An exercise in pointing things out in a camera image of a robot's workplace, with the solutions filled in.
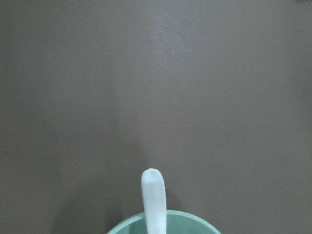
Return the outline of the white ceramic soup spoon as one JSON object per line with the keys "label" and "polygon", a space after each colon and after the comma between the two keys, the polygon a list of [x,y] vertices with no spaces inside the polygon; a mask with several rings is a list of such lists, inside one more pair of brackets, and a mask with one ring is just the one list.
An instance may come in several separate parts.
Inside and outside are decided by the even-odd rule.
{"label": "white ceramic soup spoon", "polygon": [[163,176],[158,169],[149,168],[141,175],[141,191],[147,233],[165,234],[167,204]]}

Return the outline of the light green bowl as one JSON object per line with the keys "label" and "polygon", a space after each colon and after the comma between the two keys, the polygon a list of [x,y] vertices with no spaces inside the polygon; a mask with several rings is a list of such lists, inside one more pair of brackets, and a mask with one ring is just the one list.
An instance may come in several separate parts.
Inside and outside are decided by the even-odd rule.
{"label": "light green bowl", "polygon": [[[136,214],[113,227],[108,234],[146,234],[145,214]],[[220,234],[204,219],[182,211],[167,211],[168,234]]]}

